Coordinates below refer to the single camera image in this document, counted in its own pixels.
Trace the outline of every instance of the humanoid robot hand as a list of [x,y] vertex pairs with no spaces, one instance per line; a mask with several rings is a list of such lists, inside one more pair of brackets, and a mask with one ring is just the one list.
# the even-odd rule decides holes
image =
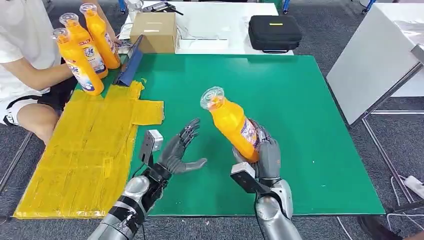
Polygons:
[[183,162],[182,158],[188,145],[198,135],[196,130],[200,127],[200,119],[191,120],[177,135],[166,144],[157,161],[171,174],[182,174],[200,169],[208,161],[201,158],[195,162]]
[[[278,179],[280,178],[281,153],[280,146],[268,131],[256,121],[249,119],[256,128],[258,144],[256,150],[259,153],[259,160],[250,165],[255,170],[256,178]],[[232,153],[237,163],[248,162],[247,159],[233,146]]]

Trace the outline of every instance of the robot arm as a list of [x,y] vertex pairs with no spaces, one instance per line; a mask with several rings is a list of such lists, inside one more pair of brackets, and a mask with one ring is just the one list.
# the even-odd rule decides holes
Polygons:
[[134,173],[122,195],[88,237],[89,240],[131,240],[155,202],[162,198],[171,176],[203,167],[206,158],[188,163],[181,160],[198,128],[199,119],[196,118],[169,141],[154,164],[152,152],[161,148],[163,137],[157,130],[145,132],[140,158],[147,168],[139,176],[135,176],[138,171]]
[[233,148],[237,164],[231,169],[231,177],[247,193],[256,194],[255,214],[259,227],[270,240],[302,240],[292,223],[293,201],[290,186],[280,177],[281,154],[278,142],[255,121],[257,129],[259,161],[249,164]]

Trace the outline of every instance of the human arm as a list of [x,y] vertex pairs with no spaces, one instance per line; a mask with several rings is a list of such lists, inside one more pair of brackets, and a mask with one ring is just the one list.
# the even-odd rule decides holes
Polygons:
[[66,64],[37,69],[22,57],[18,60],[0,63],[28,87],[41,91],[72,77],[72,72]]
[[119,43],[119,39],[117,38],[114,29],[111,26],[111,23],[109,22],[108,18],[106,17],[105,13],[103,12],[102,7],[99,4],[98,0],[82,0],[83,3],[92,3],[97,6],[97,13],[103,19],[103,21],[106,23],[106,31],[109,34],[110,38],[115,42]]

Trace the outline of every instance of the shoe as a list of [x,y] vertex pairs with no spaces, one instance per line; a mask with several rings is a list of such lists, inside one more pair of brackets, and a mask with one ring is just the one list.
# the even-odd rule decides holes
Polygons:
[[373,216],[358,216],[360,228],[373,240],[402,240],[403,237],[390,231]]

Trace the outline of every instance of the orange bottle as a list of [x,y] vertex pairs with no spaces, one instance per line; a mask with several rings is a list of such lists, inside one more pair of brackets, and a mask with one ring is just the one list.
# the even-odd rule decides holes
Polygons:
[[121,59],[109,33],[106,31],[106,23],[97,14],[97,6],[93,3],[84,3],[79,7],[84,14],[88,31],[94,38],[95,44],[108,69],[117,69],[121,65]]
[[90,65],[84,51],[76,41],[71,40],[70,32],[66,28],[56,28],[52,35],[56,39],[60,54],[82,89],[89,95],[101,94],[105,86]]
[[90,33],[80,25],[78,15],[68,12],[62,14],[59,17],[59,21],[69,30],[72,39],[77,41],[79,46],[84,50],[85,57],[97,75],[101,79],[106,77],[108,75],[108,69],[103,63],[103,59]]
[[214,86],[206,90],[200,106],[209,110],[213,123],[249,163],[258,161],[256,129],[245,116],[243,108],[224,96],[224,90]]

